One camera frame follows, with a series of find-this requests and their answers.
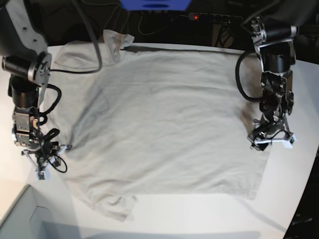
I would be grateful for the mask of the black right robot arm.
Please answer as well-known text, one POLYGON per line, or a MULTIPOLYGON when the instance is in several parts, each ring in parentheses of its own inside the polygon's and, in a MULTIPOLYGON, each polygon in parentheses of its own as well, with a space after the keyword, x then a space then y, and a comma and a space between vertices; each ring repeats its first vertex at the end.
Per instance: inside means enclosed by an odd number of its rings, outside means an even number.
POLYGON ((13 139, 25 147, 24 155, 34 154, 46 160, 57 152, 58 143, 51 140, 59 134, 52 129, 47 135, 40 131, 47 115, 59 103, 61 90, 49 84, 52 55, 48 44, 30 17, 24 0, 0 2, 1 67, 10 73, 8 95, 15 105, 13 139))

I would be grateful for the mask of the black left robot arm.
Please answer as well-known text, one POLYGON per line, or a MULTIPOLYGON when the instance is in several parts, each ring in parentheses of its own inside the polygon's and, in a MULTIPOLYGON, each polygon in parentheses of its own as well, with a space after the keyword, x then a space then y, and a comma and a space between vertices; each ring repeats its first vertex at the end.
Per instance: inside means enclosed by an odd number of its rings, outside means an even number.
POLYGON ((251 147, 263 151, 268 145, 282 143, 291 148, 296 141, 289 129, 287 116, 293 111, 293 72, 291 66, 296 62, 294 38, 299 34, 297 26, 256 16, 250 20, 253 50, 245 51, 235 67, 236 85, 244 99, 259 103, 262 112, 260 119, 253 121, 253 130, 247 138, 251 147), (262 95, 250 97, 240 82, 240 65, 243 59, 255 53, 261 63, 262 95))

